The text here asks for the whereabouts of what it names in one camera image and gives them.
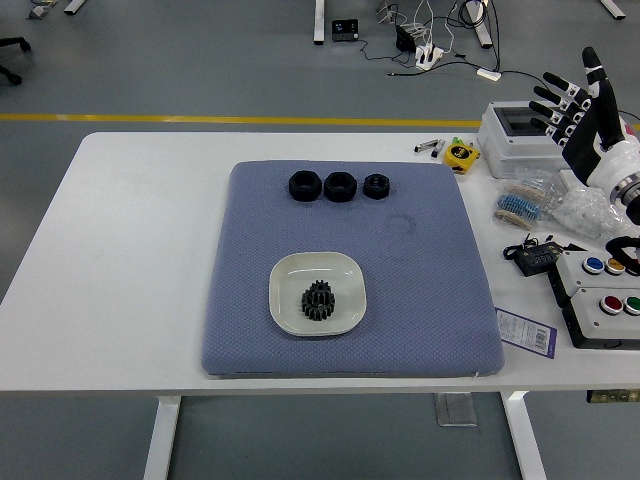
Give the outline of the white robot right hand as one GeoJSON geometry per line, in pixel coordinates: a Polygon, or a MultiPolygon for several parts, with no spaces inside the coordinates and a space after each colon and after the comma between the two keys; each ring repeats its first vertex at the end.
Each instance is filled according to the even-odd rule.
{"type": "Polygon", "coordinates": [[[588,88],[544,73],[555,89],[536,86],[534,93],[551,104],[531,101],[539,116],[530,123],[561,148],[580,182],[622,200],[639,186],[639,139],[619,116],[613,87],[592,47],[583,50],[582,61],[588,88]]]}

